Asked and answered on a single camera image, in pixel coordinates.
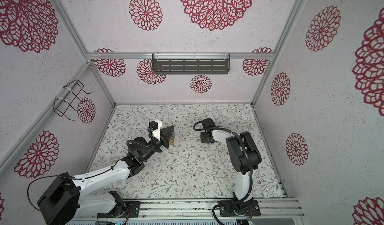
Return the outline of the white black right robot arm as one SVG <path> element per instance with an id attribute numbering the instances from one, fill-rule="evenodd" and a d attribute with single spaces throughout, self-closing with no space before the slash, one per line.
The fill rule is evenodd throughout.
<path id="1" fill-rule="evenodd" d="M 229 129 L 216 126 L 212 119 L 199 121 L 193 126 L 194 131 L 201 132 L 201 142 L 227 145 L 231 164 L 237 172 L 233 198 L 219 201 L 213 206 L 212 213 L 216 220 L 216 211 L 221 217 L 261 215 L 258 202 L 253 198 L 253 174 L 262 162 L 262 156 L 249 132 L 237 134 Z"/>

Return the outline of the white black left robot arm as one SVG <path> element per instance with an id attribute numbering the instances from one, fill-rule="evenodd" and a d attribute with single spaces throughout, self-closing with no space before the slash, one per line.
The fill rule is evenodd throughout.
<path id="1" fill-rule="evenodd" d="M 90 194 L 117 181 L 136 176 L 145 168 L 145 162 L 154 154 L 168 149 L 174 135 L 174 126 L 162 128 L 152 121 L 148 127 L 150 141 L 138 137 L 127 141 L 128 153 L 112 165 L 90 173 L 55 176 L 54 181 L 38 200 L 38 209 L 48 225 L 65 225 L 73 218 L 95 214 L 119 217 L 126 211 L 126 204 L 118 192 L 101 196 Z"/>

